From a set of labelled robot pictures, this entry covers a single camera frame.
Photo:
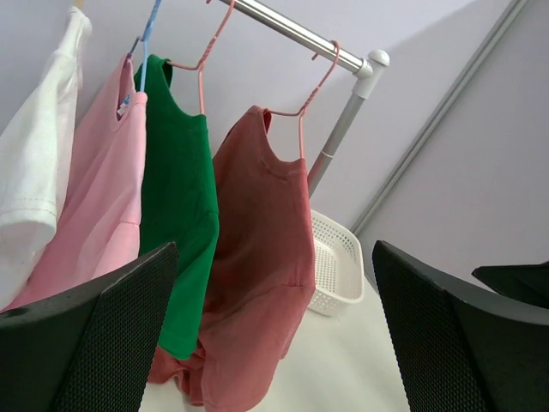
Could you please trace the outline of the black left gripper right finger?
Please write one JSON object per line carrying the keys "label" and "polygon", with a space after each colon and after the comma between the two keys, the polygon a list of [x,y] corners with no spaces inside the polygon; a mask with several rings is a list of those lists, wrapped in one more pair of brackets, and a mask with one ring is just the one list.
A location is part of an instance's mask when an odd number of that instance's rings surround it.
{"label": "black left gripper right finger", "polygon": [[372,251],[412,411],[546,411],[548,311],[437,270],[387,241]]}

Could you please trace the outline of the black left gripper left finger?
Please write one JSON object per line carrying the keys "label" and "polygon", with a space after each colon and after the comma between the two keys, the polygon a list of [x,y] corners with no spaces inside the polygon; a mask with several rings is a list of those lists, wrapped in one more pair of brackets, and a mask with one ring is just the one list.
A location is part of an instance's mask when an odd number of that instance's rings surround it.
{"label": "black left gripper left finger", "polygon": [[164,244],[1,315],[3,411],[137,411],[178,267]]}

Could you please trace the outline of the dusty red t-shirt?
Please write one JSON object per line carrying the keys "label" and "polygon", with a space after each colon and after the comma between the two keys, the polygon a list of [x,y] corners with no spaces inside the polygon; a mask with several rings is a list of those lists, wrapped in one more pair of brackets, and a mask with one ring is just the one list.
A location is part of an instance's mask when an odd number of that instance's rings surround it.
{"label": "dusty red t-shirt", "polygon": [[195,352],[155,352],[153,384],[174,380],[194,406],[247,411],[266,396],[315,292],[307,167],[268,142],[251,107],[214,156],[220,234]]}

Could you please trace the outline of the pink wire hanger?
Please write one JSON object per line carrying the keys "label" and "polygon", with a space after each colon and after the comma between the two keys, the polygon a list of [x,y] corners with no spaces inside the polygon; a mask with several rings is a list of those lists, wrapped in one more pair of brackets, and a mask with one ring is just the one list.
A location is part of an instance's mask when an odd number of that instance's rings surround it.
{"label": "pink wire hanger", "polygon": [[325,84],[325,82],[329,79],[332,72],[334,71],[335,67],[338,65],[340,61],[340,55],[341,55],[341,45],[337,40],[331,40],[330,43],[334,47],[335,50],[335,57],[331,65],[329,66],[328,70],[323,75],[320,82],[313,88],[311,93],[309,94],[306,101],[303,103],[303,105],[296,111],[296,112],[281,112],[281,111],[274,111],[271,109],[268,109],[268,111],[272,115],[286,117],[286,118],[297,118],[298,119],[298,132],[299,132],[299,158],[305,159],[305,133],[304,133],[304,121],[305,121],[305,114],[307,113],[307,110],[309,106],[311,105],[311,102],[316,98],[317,94],[319,93],[322,86]]}
{"label": "pink wire hanger", "polygon": [[205,64],[209,58],[209,55],[211,51],[214,48],[215,43],[217,42],[218,38],[220,37],[220,34],[222,33],[223,29],[225,28],[235,6],[236,1],[231,0],[228,5],[228,9],[226,13],[224,14],[224,17],[222,21],[220,22],[220,25],[217,27],[213,37],[208,42],[203,54],[199,58],[198,62],[195,65],[183,65],[180,63],[175,63],[172,60],[168,61],[167,63],[171,65],[174,68],[181,69],[181,70],[187,70],[187,71],[196,71],[197,72],[197,92],[198,92],[198,105],[199,105],[199,113],[204,114],[205,113],[205,101],[204,101],[204,92],[203,92],[203,72],[205,69]]}

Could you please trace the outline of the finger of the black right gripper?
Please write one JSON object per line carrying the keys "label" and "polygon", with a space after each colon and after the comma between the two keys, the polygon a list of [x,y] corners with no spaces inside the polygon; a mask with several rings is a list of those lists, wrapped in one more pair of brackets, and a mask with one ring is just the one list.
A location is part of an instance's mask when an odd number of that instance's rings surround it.
{"label": "finger of the black right gripper", "polygon": [[472,276],[502,296],[548,309],[548,272],[548,262],[544,262],[481,266]]}

